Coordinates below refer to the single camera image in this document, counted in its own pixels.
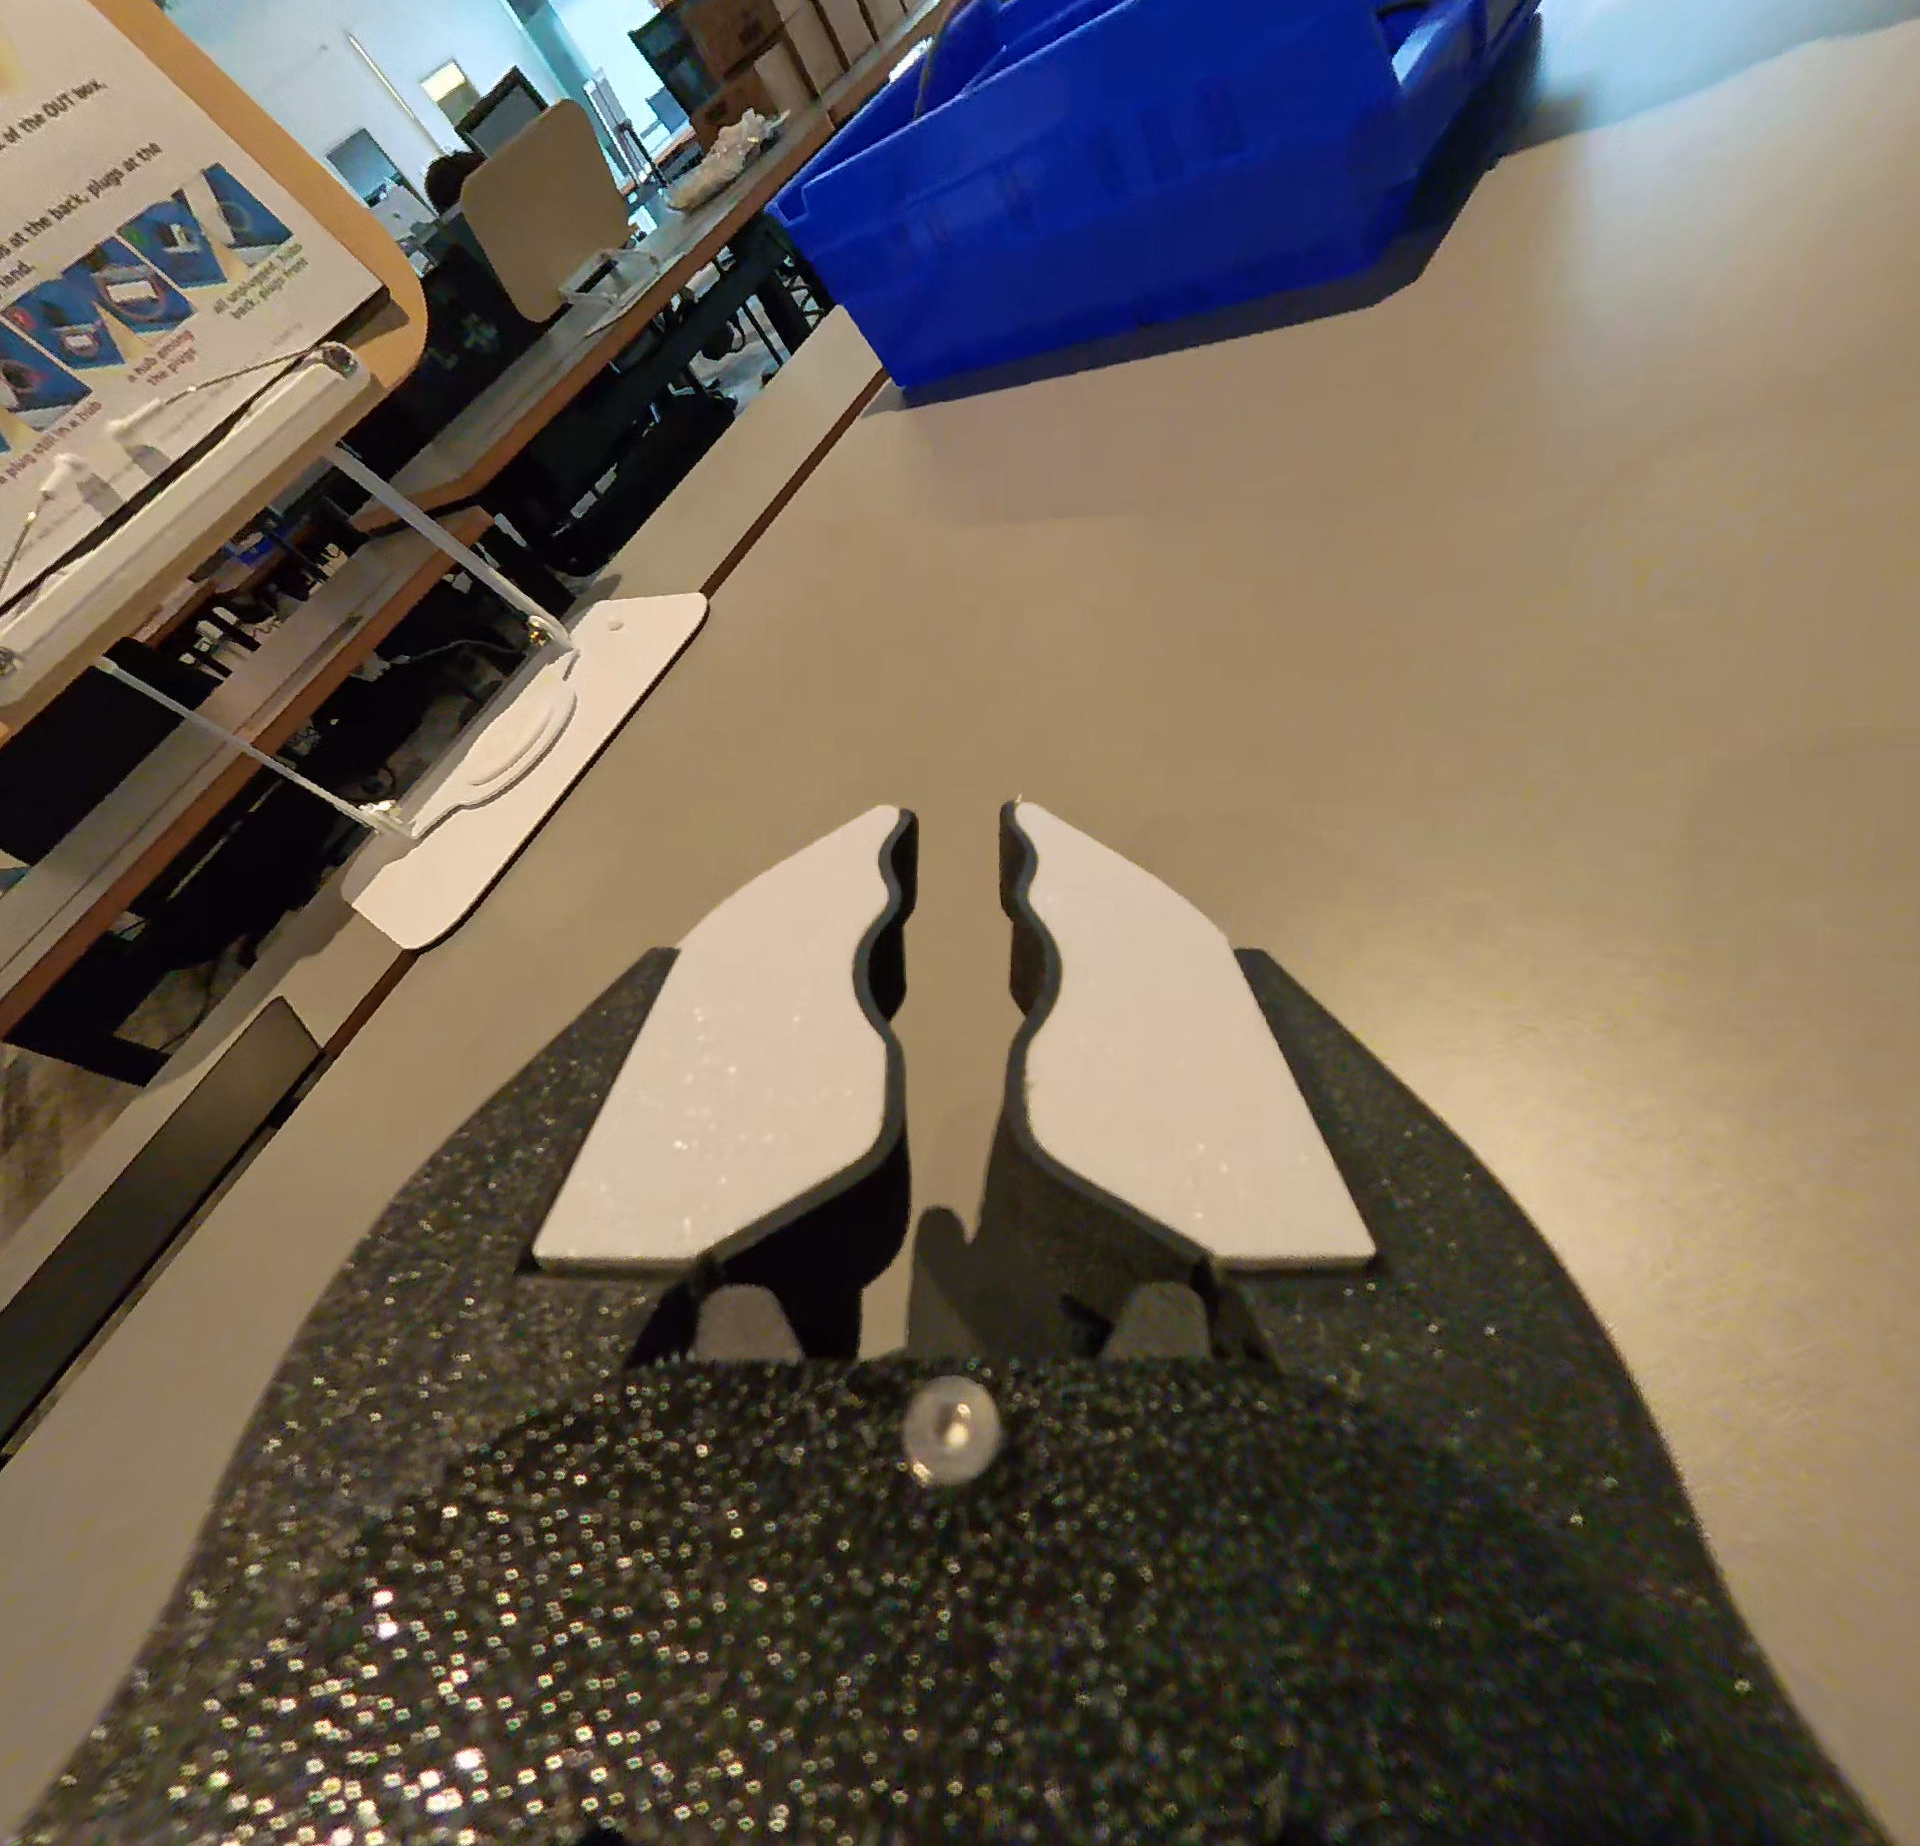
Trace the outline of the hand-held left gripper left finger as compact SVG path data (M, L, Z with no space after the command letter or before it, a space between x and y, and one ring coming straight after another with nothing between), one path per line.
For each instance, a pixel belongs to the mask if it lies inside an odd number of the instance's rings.
M916 818L876 804L683 940L559 1183L531 1264L749 1289L804 1355L856 1357L910 1219L904 931Z

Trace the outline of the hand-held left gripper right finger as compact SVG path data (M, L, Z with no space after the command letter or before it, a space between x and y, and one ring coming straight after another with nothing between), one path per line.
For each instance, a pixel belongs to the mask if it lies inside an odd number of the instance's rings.
M1377 1236L1227 935L1037 801L998 834L996 1346L1093 1357L1139 1295L1236 1328L1267 1287L1368 1287Z

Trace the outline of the tan board document stand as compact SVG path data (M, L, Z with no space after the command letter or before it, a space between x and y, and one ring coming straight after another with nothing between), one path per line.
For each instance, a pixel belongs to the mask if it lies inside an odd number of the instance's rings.
M586 112L559 103L463 185L461 211L517 312L546 323L628 312L660 265L636 245L626 194Z
M379 286L336 337L301 354L218 436L45 571L4 567L4 740L83 671L191 724L199 706L109 657L221 543L314 466L431 539L531 634L528 662L396 801L357 804L277 755L253 762L363 830L346 905L399 948L439 943L483 898L706 619L699 591L597 598L568 615L520 591L472 543L346 449L344 438L420 362L426 300L402 249L150 0L90 0L192 103L357 258Z

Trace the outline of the brown wooden desk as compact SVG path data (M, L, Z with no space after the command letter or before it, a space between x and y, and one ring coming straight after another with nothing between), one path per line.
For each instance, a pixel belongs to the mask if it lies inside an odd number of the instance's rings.
M412 613L453 559L409 529L354 553L2 898L10 1030Z

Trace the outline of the long wooden desk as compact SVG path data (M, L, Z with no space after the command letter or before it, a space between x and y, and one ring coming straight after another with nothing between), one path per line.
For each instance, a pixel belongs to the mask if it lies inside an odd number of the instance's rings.
M414 372L375 408L344 445L421 508L461 508L494 492L531 461L561 459L561 436L582 436L586 457L608 457L615 408L646 410L688 378L717 327L749 303L765 305L776 341L793 352L806 320L780 290L798 265L774 199L821 150L827 119L807 112L715 202L663 209L636 233L660 265L636 306L597 321L582 309L546 323L522 320L496 283L461 211L429 235L429 338Z

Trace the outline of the white plastic bag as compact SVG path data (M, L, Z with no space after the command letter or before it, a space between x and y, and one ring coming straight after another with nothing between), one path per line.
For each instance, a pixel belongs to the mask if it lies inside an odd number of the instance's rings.
M715 202L780 140L781 127L781 112L765 114L751 104L743 109L738 119L703 143L701 159L669 188L666 205L692 211Z

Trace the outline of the printed instruction sheet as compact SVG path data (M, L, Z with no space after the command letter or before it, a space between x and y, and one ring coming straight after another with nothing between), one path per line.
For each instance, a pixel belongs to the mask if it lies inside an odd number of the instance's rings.
M154 486L379 286L90 0L2 0L4 567Z

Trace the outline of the stack of cardboard boxes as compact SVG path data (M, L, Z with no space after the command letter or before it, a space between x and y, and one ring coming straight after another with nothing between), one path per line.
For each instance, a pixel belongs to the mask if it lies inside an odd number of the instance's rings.
M701 74L689 125L714 141L745 112L767 119L834 95L862 64L893 47L929 0L675 0Z

